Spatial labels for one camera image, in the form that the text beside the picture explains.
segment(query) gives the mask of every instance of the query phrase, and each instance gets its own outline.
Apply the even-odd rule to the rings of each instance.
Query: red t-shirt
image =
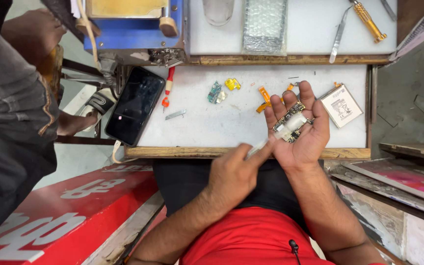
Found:
[[[309,236],[290,217],[260,207],[230,211],[210,226],[180,259],[180,265],[292,265],[297,258],[289,240],[299,245],[302,265],[332,265],[318,257]]]

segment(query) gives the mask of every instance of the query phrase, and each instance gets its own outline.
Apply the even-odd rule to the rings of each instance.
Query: bare foot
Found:
[[[1,35],[26,59],[38,66],[66,33],[48,9],[29,10],[24,15],[4,21]]]
[[[86,117],[73,116],[66,112],[60,111],[58,117],[58,129],[56,130],[57,135],[69,135],[73,136],[78,132],[88,128],[89,126],[97,122],[97,111],[93,111]]]

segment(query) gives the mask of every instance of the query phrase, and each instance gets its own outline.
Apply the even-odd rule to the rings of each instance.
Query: glass cup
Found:
[[[205,20],[210,25],[220,27],[232,18],[235,0],[202,0],[202,3]]]

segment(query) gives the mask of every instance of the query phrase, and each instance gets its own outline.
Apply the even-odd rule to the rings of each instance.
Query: screwdriver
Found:
[[[170,94],[171,89],[173,88],[173,75],[174,75],[175,68],[176,68],[175,66],[170,67],[168,71],[168,79],[166,79],[166,85],[165,85],[166,88],[164,90],[166,97],[164,97],[164,99],[161,101],[161,105],[163,105],[163,113],[164,113],[164,108],[170,105],[170,101],[168,100],[168,95]]]
[[[354,11],[356,11],[356,14],[359,16],[359,18],[362,20],[364,25],[368,28],[369,32],[374,37],[374,42],[379,43],[383,39],[387,38],[386,34],[382,34],[377,26],[374,24],[374,21],[372,21],[371,16],[366,11],[366,9],[362,6],[362,3],[359,3],[356,0],[349,0],[350,3],[354,4]]]

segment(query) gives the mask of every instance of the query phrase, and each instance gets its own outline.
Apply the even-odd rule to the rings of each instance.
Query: white table surface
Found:
[[[162,77],[167,70],[146,67]],[[212,104],[207,94],[215,81],[236,78],[240,90],[230,91],[221,104]],[[264,113],[256,108],[264,102],[258,88],[269,95],[281,95],[290,82],[307,80],[320,97],[343,82],[363,111],[366,109],[366,65],[351,66],[178,66],[170,106],[163,113],[161,100],[156,104],[139,146],[156,147],[235,147],[240,142],[255,145],[267,137]],[[186,108],[184,116],[165,121],[173,112]],[[365,115],[360,115],[341,129],[330,121],[327,147],[366,147]]]
[[[397,14],[397,0],[387,0]],[[232,19],[224,26],[211,26],[201,0],[191,0],[190,37],[192,55],[238,55],[242,47],[244,0],[235,0]],[[397,48],[397,23],[392,21],[380,0],[361,0],[374,23],[387,38],[378,44],[352,9],[338,54],[390,54]],[[347,0],[289,0],[287,54],[329,55]]]

